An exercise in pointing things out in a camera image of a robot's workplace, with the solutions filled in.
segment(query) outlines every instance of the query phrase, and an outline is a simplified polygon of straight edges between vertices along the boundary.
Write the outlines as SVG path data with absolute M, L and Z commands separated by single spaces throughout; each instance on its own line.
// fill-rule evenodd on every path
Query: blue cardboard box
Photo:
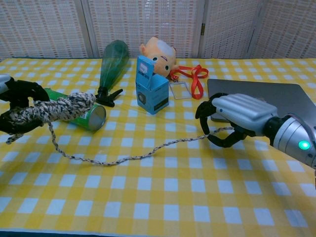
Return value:
M 154 74 L 155 62 L 138 56 L 136 69 L 137 104 L 154 115 L 169 105 L 169 81 Z

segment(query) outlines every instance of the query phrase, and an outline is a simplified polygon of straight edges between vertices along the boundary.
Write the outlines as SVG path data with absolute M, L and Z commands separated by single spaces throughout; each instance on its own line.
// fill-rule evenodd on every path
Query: robotic hand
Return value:
M 36 82 L 15 81 L 7 74 L 0 74 L 0 100 L 10 102 L 10 110 L 0 115 L 0 131 L 8 134 L 27 133 L 38 126 L 42 126 L 40 120 L 35 120 L 25 125 L 12 124 L 9 113 L 11 110 L 19 110 L 29 106 L 28 97 L 35 101 L 49 101 L 46 91 Z
M 226 118 L 234 128 L 225 139 L 209 135 L 215 145 L 230 147 L 247 136 L 266 136 L 271 146 L 316 170 L 315 133 L 299 117 L 288 114 L 279 118 L 275 106 L 248 95 L 217 93 L 196 111 L 205 134 L 209 134 L 207 117 L 214 113 Z

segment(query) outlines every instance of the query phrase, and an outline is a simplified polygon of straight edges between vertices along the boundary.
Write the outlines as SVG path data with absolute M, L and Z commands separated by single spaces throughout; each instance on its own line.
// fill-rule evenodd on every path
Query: can lid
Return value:
M 103 106 L 93 108 L 88 122 L 89 129 L 95 131 L 101 128 L 105 123 L 106 116 L 107 113 Z

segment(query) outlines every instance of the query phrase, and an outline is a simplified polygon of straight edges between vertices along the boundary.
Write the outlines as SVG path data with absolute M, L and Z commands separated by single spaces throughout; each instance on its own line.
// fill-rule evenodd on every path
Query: gray laptop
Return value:
M 209 79 L 207 89 L 209 97 L 224 92 L 242 93 L 264 100 L 277 107 L 279 117 L 294 113 L 309 126 L 316 126 L 316 106 L 298 84 Z M 214 114 L 211 119 L 227 121 L 219 114 Z

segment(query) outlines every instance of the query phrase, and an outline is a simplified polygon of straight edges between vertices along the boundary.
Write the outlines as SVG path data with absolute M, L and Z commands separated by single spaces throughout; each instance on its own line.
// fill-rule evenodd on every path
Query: rope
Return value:
M 69 159 L 86 161 L 92 164 L 103 165 L 103 166 L 118 165 L 128 160 L 140 160 L 146 157 L 150 157 L 157 150 L 163 147 L 170 146 L 178 142 L 191 142 L 195 140 L 204 139 L 204 138 L 207 138 L 209 135 L 207 134 L 207 135 L 202 135 L 195 138 L 177 139 L 174 141 L 163 143 L 162 145 L 155 147 L 152 151 L 148 152 L 145 155 L 129 156 L 129 157 L 118 159 L 112 162 L 101 162 L 101 161 L 92 160 L 88 158 L 81 158 L 81 157 L 67 155 L 62 149 L 59 148 L 58 143 L 56 142 L 56 134 L 54 132 L 53 125 L 51 122 L 56 121 L 56 120 L 74 120 L 78 116 L 81 116 L 85 112 L 89 111 L 91 107 L 93 106 L 93 103 L 95 102 L 95 100 L 96 98 L 92 94 L 85 94 L 85 93 L 78 92 L 78 93 L 71 94 L 67 98 L 60 97 L 57 101 L 51 101 L 51 102 L 36 101 L 34 103 L 35 105 L 34 107 L 28 107 L 26 109 L 19 110 L 19 111 L 12 110 L 10 114 L 10 117 L 12 119 L 11 123 L 12 125 L 15 123 L 25 124 L 34 119 L 40 119 L 43 123 L 48 124 L 49 131 L 52 135 L 52 143 L 54 144 L 56 151 L 58 151 L 64 157 L 69 158 Z M 210 134 L 215 134 L 223 130 L 231 130 L 231 129 L 233 128 L 222 127 L 222 128 L 218 128 L 217 130 L 213 131 Z M 8 138 L 8 140 L 6 141 L 6 144 L 11 144 L 12 142 L 16 141 L 22 136 L 23 134 L 14 134 L 13 136 Z

